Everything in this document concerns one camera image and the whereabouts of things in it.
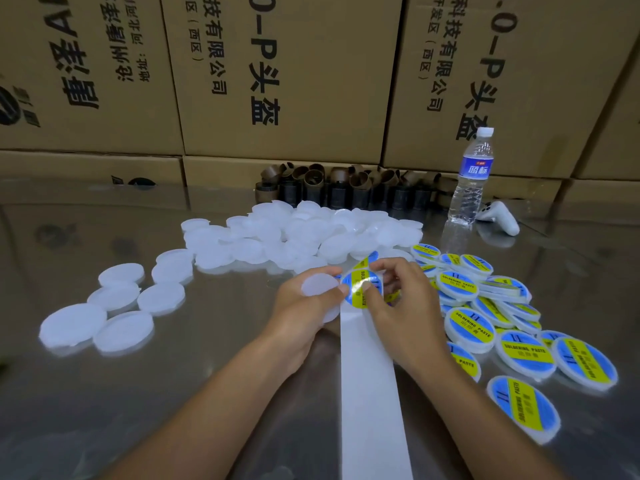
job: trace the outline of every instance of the blue bottle label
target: blue bottle label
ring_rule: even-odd
[[[486,180],[491,172],[493,158],[462,157],[460,165],[460,177],[473,180]]]

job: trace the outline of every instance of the stack of cardboard boxes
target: stack of cardboard boxes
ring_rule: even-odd
[[[553,201],[570,179],[568,200],[640,195],[640,0],[0,8],[3,177],[252,187],[272,161],[455,174],[488,125],[492,197]]]

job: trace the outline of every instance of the white game controller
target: white game controller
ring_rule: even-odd
[[[489,202],[477,213],[476,220],[495,222],[509,235],[518,235],[520,233],[520,226],[518,226],[515,217],[511,215],[507,206],[499,200]]]

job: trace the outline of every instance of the water bottle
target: water bottle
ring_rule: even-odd
[[[482,201],[482,187],[489,178],[493,163],[492,135],[493,128],[478,128],[476,140],[462,156],[458,186],[449,207],[449,220],[456,224],[469,225],[476,220]]]

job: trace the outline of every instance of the reflective tabletop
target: reflective tabletop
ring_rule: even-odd
[[[224,225],[252,204],[252,192],[228,189],[0,181],[0,478],[98,475],[257,336],[291,274],[270,263],[236,262],[220,274],[196,272],[185,304],[156,318],[153,337],[126,355],[105,357],[90,344],[53,352],[38,340],[42,320],[84,302],[105,268],[139,262],[149,285],[156,256],[184,246],[180,222],[206,217]],[[446,225],[439,210],[391,215],[424,222],[423,242],[476,254],[497,274],[523,281],[543,328],[585,340],[611,359],[620,382],[606,394],[560,372],[535,384],[562,421],[545,451],[572,477],[638,478],[640,210],[626,209],[612,221],[615,211],[606,207],[508,206],[521,222],[516,238],[491,223],[471,230]],[[478,358],[480,387],[500,374],[521,377],[494,351]],[[404,371],[396,368],[396,377],[414,478],[470,478],[428,399]],[[339,398],[340,339],[323,330],[300,371],[274,396],[229,478],[339,478]]]

